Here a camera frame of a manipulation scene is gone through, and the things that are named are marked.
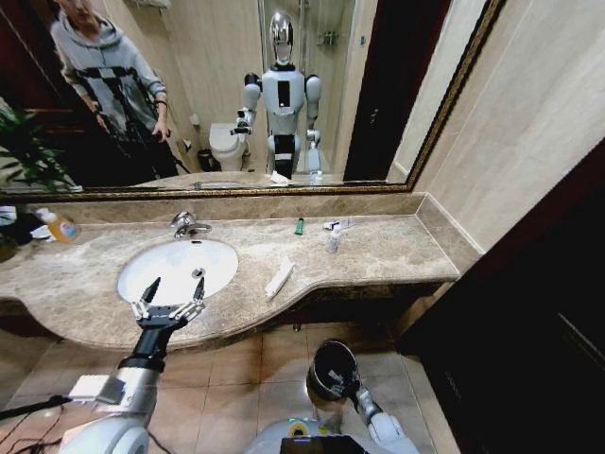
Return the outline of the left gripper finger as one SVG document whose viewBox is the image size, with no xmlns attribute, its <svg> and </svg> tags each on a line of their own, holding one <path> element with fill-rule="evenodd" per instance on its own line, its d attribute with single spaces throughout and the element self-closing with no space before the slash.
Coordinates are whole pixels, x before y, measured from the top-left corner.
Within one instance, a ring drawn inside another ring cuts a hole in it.
<svg viewBox="0 0 605 454">
<path fill-rule="evenodd" d="M 180 306 L 175 311 L 176 320 L 192 321 L 205 308 L 203 298 L 205 294 L 205 278 L 200 277 L 198 284 L 195 287 L 191 301 L 183 306 Z"/>
<path fill-rule="evenodd" d="M 143 294 L 137 301 L 130 303 L 131 310 L 136 320 L 149 319 L 149 307 L 161 283 L 161 278 L 157 277 L 148 287 L 145 288 Z"/>
</svg>

